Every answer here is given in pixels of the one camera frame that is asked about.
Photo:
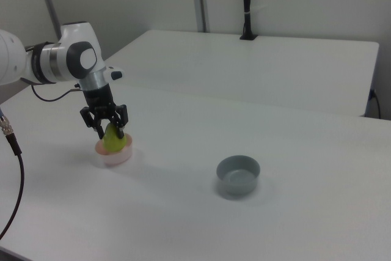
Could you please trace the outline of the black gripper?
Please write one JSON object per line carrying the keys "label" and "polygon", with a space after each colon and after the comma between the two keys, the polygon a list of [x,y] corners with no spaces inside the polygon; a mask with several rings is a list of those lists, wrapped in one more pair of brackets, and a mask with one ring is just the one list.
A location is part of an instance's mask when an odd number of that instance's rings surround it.
{"label": "black gripper", "polygon": [[115,126],[117,137],[123,139],[123,130],[128,123],[128,111],[126,105],[115,105],[110,85],[95,90],[84,90],[83,94],[87,106],[80,110],[80,114],[86,126],[93,128],[99,139],[102,139],[104,131],[101,121],[110,120]]}

